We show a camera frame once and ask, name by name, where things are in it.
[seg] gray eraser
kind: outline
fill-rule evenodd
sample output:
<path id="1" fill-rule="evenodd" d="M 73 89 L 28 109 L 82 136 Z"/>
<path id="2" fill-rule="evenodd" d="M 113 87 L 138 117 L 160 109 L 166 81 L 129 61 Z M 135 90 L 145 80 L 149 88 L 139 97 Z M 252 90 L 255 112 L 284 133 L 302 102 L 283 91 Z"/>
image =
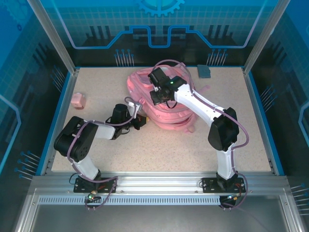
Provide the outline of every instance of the gray eraser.
<path id="1" fill-rule="evenodd" d="M 198 71 L 199 78 L 210 78 L 211 77 L 211 71 L 208 65 L 198 64 L 197 71 Z"/>

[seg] pink sponge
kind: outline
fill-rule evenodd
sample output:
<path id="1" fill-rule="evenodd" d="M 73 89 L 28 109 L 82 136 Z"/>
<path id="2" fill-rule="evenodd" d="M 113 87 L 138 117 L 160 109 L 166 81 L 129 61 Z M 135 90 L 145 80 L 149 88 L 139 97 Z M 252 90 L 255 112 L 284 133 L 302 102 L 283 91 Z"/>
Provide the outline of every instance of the pink sponge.
<path id="1" fill-rule="evenodd" d="M 81 93 L 74 93 L 71 99 L 71 104 L 75 109 L 82 110 L 86 106 L 86 98 Z"/>

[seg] crumpled pink fabric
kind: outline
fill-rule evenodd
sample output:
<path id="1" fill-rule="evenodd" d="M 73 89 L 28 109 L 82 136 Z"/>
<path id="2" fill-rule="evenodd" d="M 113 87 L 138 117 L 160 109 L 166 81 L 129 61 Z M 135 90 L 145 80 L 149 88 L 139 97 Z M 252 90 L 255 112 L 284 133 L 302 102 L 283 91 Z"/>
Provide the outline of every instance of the crumpled pink fabric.
<path id="1" fill-rule="evenodd" d="M 171 67 L 169 65 L 159 65 L 164 73 L 173 78 L 180 76 L 189 83 L 189 76 L 181 65 Z M 194 123 L 197 120 L 197 115 L 182 104 L 177 104 L 175 108 L 170 109 L 166 104 L 154 105 L 150 91 L 154 89 L 154 86 L 150 83 L 148 74 L 152 71 L 151 68 L 146 68 L 133 72 L 127 79 L 127 88 L 130 96 L 136 102 L 143 105 L 143 111 L 147 116 L 159 127 L 165 130 L 184 131 L 187 133 L 193 133 L 195 131 Z M 199 93 L 210 88 L 204 86 Z M 173 106 L 176 102 L 169 101 L 169 106 Z"/>

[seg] black mounting plate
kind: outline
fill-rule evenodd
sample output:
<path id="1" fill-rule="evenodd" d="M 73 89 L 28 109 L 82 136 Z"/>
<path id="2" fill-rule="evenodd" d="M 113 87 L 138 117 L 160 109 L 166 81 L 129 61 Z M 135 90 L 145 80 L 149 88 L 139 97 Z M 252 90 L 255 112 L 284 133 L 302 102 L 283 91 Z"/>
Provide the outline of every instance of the black mounting plate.
<path id="1" fill-rule="evenodd" d="M 89 181 L 78 177 L 75 179 L 74 189 L 73 192 L 75 193 L 90 193 L 93 190 L 97 190 L 98 193 L 109 193 L 112 189 L 112 185 L 114 184 L 115 180 L 110 180 L 108 182 L 104 182 L 98 185 L 98 189 L 96 189 L 96 184 L 92 186 L 89 185 Z"/>
<path id="2" fill-rule="evenodd" d="M 246 192 L 246 188 L 244 186 L 244 180 L 241 177 L 236 178 L 235 183 L 232 187 L 227 188 L 226 191 L 222 190 L 217 183 L 217 178 L 202 178 L 202 182 L 200 185 L 203 188 L 203 193 L 239 193 L 239 189 L 235 184 L 243 185 L 240 190 L 241 193 Z"/>

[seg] beige tabletop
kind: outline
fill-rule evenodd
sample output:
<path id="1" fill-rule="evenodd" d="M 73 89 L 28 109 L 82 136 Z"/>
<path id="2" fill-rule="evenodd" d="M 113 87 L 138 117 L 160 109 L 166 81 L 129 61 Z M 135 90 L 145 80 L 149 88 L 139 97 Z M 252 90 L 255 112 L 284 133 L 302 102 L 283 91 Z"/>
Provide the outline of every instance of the beige tabletop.
<path id="1" fill-rule="evenodd" d="M 127 76 L 140 68 L 81 68 L 74 92 L 85 94 L 83 110 L 69 107 L 66 123 L 72 116 L 105 121 L 117 103 L 128 96 Z M 235 151 L 239 171 L 270 171 L 261 134 L 253 112 L 241 68 L 210 68 L 211 78 L 199 79 L 197 68 L 189 68 L 197 89 L 210 85 L 202 95 L 223 108 L 232 107 L 238 121 L 247 129 L 250 142 Z M 194 133 L 169 131 L 149 121 L 141 130 L 116 140 L 94 139 L 88 155 L 101 171 L 216 171 L 217 157 L 207 137 L 210 128 L 199 118 Z M 239 133 L 237 144 L 245 136 Z M 73 171 L 65 157 L 56 153 L 52 171 Z"/>

